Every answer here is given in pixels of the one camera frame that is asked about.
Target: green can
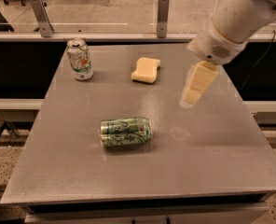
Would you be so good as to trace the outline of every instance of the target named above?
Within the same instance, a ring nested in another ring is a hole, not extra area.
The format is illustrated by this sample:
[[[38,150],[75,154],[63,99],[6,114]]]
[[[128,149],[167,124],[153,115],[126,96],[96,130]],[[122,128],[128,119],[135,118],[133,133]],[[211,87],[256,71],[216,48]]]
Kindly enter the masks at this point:
[[[101,122],[101,142],[104,147],[143,144],[150,139],[151,129],[147,118],[110,119]]]

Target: cable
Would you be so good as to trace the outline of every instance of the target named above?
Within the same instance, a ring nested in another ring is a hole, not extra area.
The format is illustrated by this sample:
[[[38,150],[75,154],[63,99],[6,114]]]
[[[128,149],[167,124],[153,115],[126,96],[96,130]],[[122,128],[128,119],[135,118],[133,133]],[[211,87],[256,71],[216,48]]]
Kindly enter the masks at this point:
[[[273,44],[274,40],[276,37],[276,31],[273,31],[273,37],[269,43],[269,47],[267,48],[267,50],[263,53],[263,55],[258,59],[258,61],[252,66],[252,68],[250,69],[250,72],[247,76],[247,78],[243,81],[243,84],[240,87],[240,91],[244,88],[244,86],[246,85],[246,83],[248,82],[249,77],[252,75],[253,70],[257,67],[257,65],[260,63],[260,61],[267,55],[267,53],[269,52],[269,49],[271,47],[271,45]]]

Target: soda can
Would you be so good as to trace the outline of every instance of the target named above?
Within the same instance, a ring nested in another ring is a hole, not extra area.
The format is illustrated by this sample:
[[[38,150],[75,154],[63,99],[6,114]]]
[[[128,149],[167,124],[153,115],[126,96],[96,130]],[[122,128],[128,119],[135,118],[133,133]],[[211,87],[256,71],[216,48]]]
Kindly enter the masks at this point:
[[[84,40],[73,39],[68,41],[66,53],[75,79],[83,80],[92,77],[89,47]]]
[[[104,147],[138,145],[146,143],[150,139],[149,119],[137,117],[101,122],[101,143]]]

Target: glass partition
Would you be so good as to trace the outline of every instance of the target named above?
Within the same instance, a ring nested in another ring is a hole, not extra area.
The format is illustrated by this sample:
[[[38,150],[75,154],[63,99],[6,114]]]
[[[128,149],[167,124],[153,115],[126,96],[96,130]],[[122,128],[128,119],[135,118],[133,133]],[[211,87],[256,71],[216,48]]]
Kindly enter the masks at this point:
[[[0,0],[0,31],[30,33],[38,23],[29,0]]]
[[[159,0],[43,0],[55,33],[155,34]],[[170,0],[168,34],[197,33],[220,0]],[[37,31],[30,0],[0,0],[0,31]],[[276,30],[276,22],[262,32]]]

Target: beige block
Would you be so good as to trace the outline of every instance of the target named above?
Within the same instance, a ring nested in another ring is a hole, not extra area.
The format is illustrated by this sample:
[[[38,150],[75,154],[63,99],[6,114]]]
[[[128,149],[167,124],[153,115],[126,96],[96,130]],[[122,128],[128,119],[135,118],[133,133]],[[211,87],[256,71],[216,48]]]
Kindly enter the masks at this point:
[[[153,83],[157,78],[160,60],[141,57],[136,64],[136,70],[131,73],[131,79],[145,83]]]
[[[213,63],[200,62],[192,66],[188,72],[180,105],[182,107],[193,106],[211,86],[217,75]]]

